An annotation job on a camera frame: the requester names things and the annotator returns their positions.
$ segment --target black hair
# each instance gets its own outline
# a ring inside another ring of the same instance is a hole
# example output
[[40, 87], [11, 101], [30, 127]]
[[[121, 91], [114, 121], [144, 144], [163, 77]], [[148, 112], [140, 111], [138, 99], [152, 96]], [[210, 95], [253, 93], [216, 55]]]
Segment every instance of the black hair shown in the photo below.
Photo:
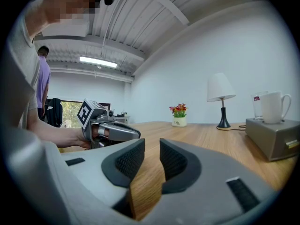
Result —
[[46, 46], [41, 46], [37, 52], [39, 52], [42, 49], [44, 49], [47, 52], [47, 55], [49, 54], [49, 48], [47, 48]]

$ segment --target man in purple shirt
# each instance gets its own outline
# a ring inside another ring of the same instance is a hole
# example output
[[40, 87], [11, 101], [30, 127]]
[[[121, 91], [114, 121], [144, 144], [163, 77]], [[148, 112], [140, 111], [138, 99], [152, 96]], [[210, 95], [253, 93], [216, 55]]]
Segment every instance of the man in purple shirt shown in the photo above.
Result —
[[50, 82], [50, 67], [46, 62], [49, 48], [46, 46], [40, 47], [37, 54], [40, 59], [40, 71], [37, 81], [37, 113], [38, 117], [42, 119], [45, 114], [45, 102], [47, 100], [47, 94], [49, 90]]

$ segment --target ceiling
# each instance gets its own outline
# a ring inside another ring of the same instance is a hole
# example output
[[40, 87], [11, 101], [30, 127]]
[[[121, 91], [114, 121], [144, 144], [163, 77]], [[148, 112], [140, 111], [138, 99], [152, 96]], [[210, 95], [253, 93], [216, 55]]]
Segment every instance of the ceiling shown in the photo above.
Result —
[[[174, 35], [209, 13], [249, 0], [101, 0], [94, 15], [83, 20], [51, 25], [35, 38], [36, 49], [49, 47], [52, 71], [88, 71], [92, 75], [133, 73]], [[102, 69], [79, 61], [88, 56], [116, 62]]]

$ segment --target clear glass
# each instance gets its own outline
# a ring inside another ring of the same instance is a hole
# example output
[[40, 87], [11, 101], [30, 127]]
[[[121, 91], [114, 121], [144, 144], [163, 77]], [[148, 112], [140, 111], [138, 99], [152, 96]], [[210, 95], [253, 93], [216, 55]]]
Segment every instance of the clear glass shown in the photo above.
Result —
[[262, 106], [260, 96], [267, 94], [267, 91], [257, 92], [251, 95], [253, 109], [254, 109], [254, 118], [257, 120], [263, 120]]

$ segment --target person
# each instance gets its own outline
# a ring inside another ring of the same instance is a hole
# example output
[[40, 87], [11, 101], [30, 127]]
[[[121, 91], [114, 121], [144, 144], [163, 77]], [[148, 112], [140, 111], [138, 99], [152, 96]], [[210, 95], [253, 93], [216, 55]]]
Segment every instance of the person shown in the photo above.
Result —
[[49, 54], [49, 48], [41, 46], [37, 51], [40, 60], [39, 77], [37, 82], [37, 114], [42, 120], [45, 114], [45, 103], [47, 100], [49, 82], [50, 82], [50, 67], [46, 61]]
[[[72, 14], [83, 14], [95, 0], [35, 0], [31, 2], [15, 22], [7, 39], [7, 46], [23, 72], [28, 84], [36, 90], [39, 75], [39, 57], [34, 48], [34, 37], [52, 23], [71, 19]], [[34, 94], [22, 114], [19, 127], [35, 133], [41, 140], [51, 141], [58, 148], [81, 146], [90, 148], [90, 142], [81, 128], [58, 128], [38, 118], [37, 97]], [[98, 136], [93, 126], [92, 136]]]

